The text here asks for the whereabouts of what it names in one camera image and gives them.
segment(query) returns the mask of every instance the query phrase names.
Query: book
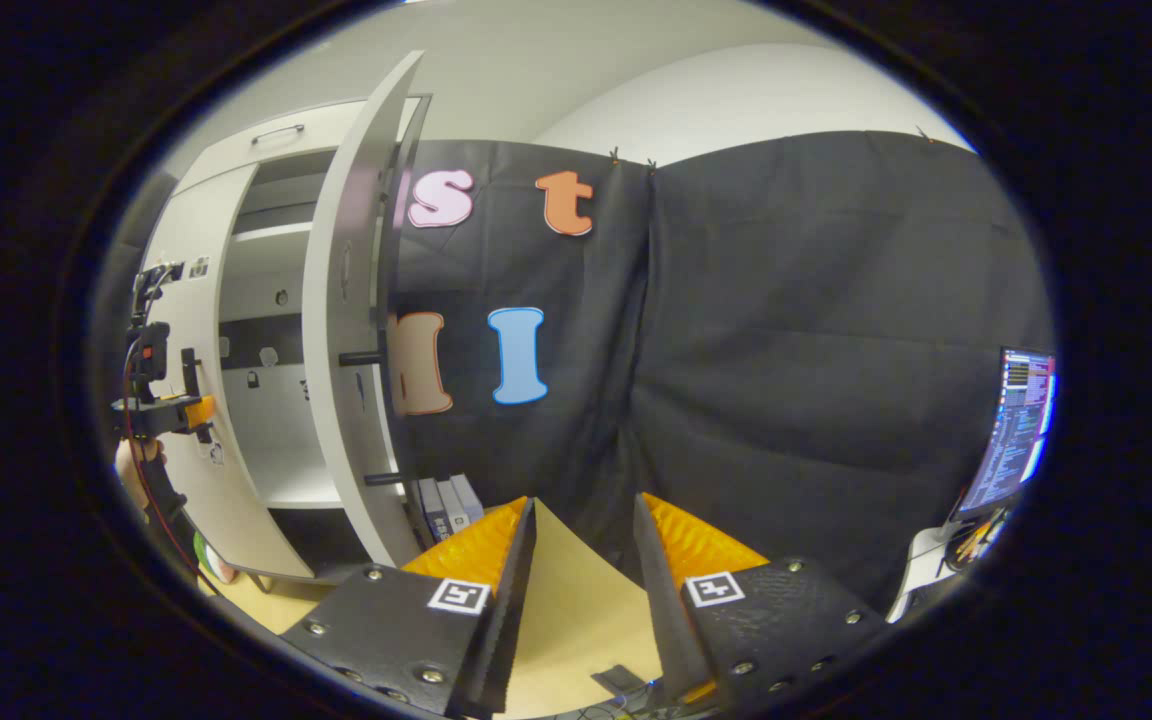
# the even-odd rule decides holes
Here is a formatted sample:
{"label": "book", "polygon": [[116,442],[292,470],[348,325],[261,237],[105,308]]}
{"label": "book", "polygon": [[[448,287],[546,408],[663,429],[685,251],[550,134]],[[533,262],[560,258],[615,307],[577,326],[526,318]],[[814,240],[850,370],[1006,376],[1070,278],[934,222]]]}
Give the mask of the book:
{"label": "book", "polygon": [[456,491],[456,498],[460,498],[461,507],[465,507],[465,515],[470,516],[470,524],[476,523],[477,520],[483,520],[483,501],[479,500],[479,497],[473,493],[473,488],[470,487],[470,479],[464,475],[453,475],[452,487]]}
{"label": "book", "polygon": [[465,507],[461,505],[461,498],[456,497],[456,490],[452,487],[450,480],[439,480],[438,495],[444,500],[447,521],[452,523],[452,532],[457,533],[469,528],[470,516],[465,515]]}
{"label": "book", "polygon": [[452,524],[447,520],[444,499],[438,495],[438,483],[434,478],[420,478],[417,487],[420,488],[420,511],[425,515],[431,536],[434,536],[434,541],[445,541],[452,537]]}

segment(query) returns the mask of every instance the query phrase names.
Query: white cabinet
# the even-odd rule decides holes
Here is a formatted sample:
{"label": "white cabinet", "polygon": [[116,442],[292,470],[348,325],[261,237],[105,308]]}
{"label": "white cabinet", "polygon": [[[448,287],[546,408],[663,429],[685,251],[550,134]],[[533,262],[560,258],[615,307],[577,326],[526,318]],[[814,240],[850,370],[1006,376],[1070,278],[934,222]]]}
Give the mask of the white cabinet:
{"label": "white cabinet", "polygon": [[[340,338],[348,350],[376,349],[382,200],[376,194],[361,199],[355,183],[343,181],[361,154],[376,174],[372,191],[388,179],[408,122],[417,109],[424,118],[429,101],[406,97],[419,58],[408,56],[369,100],[274,118],[202,151],[147,247],[146,266],[185,263],[185,278],[166,286],[152,306],[150,321],[170,325],[174,356],[168,379],[152,389],[184,391],[179,351],[188,347],[200,361],[200,392],[215,397],[219,447],[200,446],[192,435],[164,437],[168,476],[188,498],[189,520],[238,568],[340,577],[349,560],[392,564],[417,552],[402,486],[365,483],[366,475],[397,470],[376,402],[381,365],[342,366],[325,354],[321,336],[328,323],[349,324],[357,332]],[[328,271],[314,263],[312,242],[333,242],[333,228],[319,225],[336,222],[342,205],[367,215],[371,232],[353,228],[353,281],[361,295],[328,318],[321,296]],[[192,271],[204,265],[205,272]],[[361,407],[370,409],[365,429],[354,419]],[[321,541],[319,526],[351,528],[353,536]]]}

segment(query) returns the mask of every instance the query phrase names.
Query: black backdrop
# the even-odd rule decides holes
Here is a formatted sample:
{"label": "black backdrop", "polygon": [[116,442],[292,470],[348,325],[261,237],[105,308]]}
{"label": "black backdrop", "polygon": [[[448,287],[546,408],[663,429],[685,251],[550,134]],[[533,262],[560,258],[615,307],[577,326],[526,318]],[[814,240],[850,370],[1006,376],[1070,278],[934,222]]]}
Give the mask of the black backdrop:
{"label": "black backdrop", "polygon": [[[833,715],[1152,715],[1152,6],[828,6],[791,8],[940,104],[1036,211],[1066,331],[1049,482],[977,578],[993,602],[923,626]],[[353,699],[244,660],[256,644],[129,526],[106,532],[114,497],[92,482],[105,468],[65,349],[83,342],[122,210],[99,204],[244,61],[291,47],[293,23],[351,10],[0,6],[0,717],[297,717]]]}
{"label": "black backdrop", "polygon": [[[536,495],[638,579],[635,492],[770,556],[895,600],[914,533],[972,477],[1000,346],[1055,351],[1034,238],[973,152],[818,132],[649,173],[586,152],[424,142],[414,177],[473,177],[473,211],[403,229],[394,305],[444,316],[454,406],[408,418],[418,475]],[[545,174],[594,188],[584,236],[543,220]],[[499,306],[539,306],[550,393],[500,406]]]}

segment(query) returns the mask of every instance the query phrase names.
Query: monitor screen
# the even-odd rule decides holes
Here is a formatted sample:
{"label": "monitor screen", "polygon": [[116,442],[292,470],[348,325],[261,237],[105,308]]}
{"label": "monitor screen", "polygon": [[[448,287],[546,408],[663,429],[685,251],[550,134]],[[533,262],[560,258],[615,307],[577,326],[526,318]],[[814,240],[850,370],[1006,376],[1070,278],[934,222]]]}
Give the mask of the monitor screen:
{"label": "monitor screen", "polygon": [[1056,359],[1029,350],[1002,350],[995,423],[984,460],[955,511],[970,518],[1005,505],[1033,477],[1051,424]]}

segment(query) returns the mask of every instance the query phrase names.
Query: blue letter i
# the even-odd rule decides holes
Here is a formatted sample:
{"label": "blue letter i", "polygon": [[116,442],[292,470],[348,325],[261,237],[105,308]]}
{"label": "blue letter i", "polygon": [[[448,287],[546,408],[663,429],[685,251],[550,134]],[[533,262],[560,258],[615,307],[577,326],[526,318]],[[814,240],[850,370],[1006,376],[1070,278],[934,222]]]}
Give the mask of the blue letter i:
{"label": "blue letter i", "polygon": [[536,373],[536,328],[545,313],[536,306],[502,306],[488,314],[500,341],[500,387],[492,397],[500,406],[540,400],[550,388]]}

